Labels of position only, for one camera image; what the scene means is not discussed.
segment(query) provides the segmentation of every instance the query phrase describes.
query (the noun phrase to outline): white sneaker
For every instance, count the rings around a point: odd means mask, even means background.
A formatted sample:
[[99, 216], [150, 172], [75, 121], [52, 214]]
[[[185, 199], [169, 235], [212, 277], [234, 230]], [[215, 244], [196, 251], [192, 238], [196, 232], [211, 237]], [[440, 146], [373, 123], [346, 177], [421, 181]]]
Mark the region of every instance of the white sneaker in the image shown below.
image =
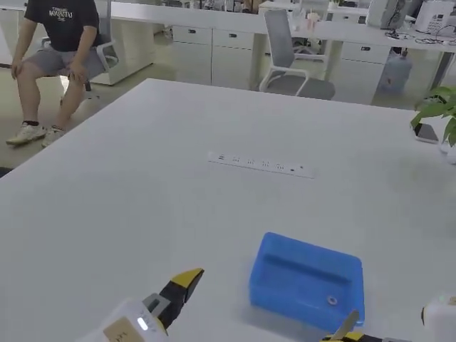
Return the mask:
[[46, 132], [46, 136], [44, 137], [43, 142], [41, 143], [41, 146], [48, 147], [50, 144], [52, 144], [57, 139], [62, 138], [64, 134], [65, 134], [65, 131], [61, 130], [60, 128], [55, 128], [55, 127], [49, 128], [48, 131]]
[[43, 126], [32, 126], [22, 123], [21, 129], [13, 138], [8, 139], [6, 144], [13, 146], [25, 145], [31, 141], [41, 139], [44, 135], [46, 135], [46, 129]]

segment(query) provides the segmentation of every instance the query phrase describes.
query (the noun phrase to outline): electrical outlet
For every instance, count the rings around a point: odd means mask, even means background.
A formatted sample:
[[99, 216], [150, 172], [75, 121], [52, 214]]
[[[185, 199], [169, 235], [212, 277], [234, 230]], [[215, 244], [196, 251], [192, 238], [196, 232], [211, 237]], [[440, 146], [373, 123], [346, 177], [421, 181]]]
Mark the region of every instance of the electrical outlet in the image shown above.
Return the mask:
[[314, 171], [311, 168], [298, 163], [272, 162], [268, 159], [245, 158], [238, 155], [225, 155], [213, 152], [209, 152], [207, 161], [223, 165], [245, 167], [253, 170], [282, 173], [297, 177], [315, 178]]

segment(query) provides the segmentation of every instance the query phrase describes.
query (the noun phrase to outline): sock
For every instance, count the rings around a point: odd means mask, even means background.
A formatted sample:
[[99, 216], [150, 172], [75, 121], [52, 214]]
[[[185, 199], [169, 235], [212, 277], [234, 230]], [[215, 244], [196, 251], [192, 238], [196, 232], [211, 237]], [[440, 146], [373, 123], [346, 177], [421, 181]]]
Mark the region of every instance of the sock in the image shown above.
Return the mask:
[[26, 123], [27, 125], [35, 126], [35, 127], [39, 125], [38, 121], [25, 120], [25, 121], [23, 121], [23, 123]]

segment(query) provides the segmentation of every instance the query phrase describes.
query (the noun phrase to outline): gray shorts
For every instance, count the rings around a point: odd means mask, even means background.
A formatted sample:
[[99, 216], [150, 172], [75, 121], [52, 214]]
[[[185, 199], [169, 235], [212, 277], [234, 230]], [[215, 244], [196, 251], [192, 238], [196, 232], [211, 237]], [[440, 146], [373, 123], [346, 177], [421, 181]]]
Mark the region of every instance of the gray shorts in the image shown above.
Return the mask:
[[[38, 50], [24, 62], [30, 62], [38, 66], [47, 76], [69, 76], [70, 65], [75, 55], [75, 51], [60, 52], [51, 47], [46, 47]], [[98, 57], [94, 48], [90, 50], [83, 65], [87, 70], [88, 80], [105, 72], [100, 57]]]

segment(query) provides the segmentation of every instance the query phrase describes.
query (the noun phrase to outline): black t-shirt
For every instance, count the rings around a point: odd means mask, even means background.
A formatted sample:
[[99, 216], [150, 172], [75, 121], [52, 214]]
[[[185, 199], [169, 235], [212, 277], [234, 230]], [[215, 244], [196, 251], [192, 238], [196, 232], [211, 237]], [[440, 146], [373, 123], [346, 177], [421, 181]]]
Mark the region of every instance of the black t-shirt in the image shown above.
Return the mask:
[[[25, 17], [44, 25], [57, 51], [77, 51], [84, 26], [98, 29], [100, 19], [94, 0], [28, 0]], [[98, 30], [93, 46], [100, 45]]]

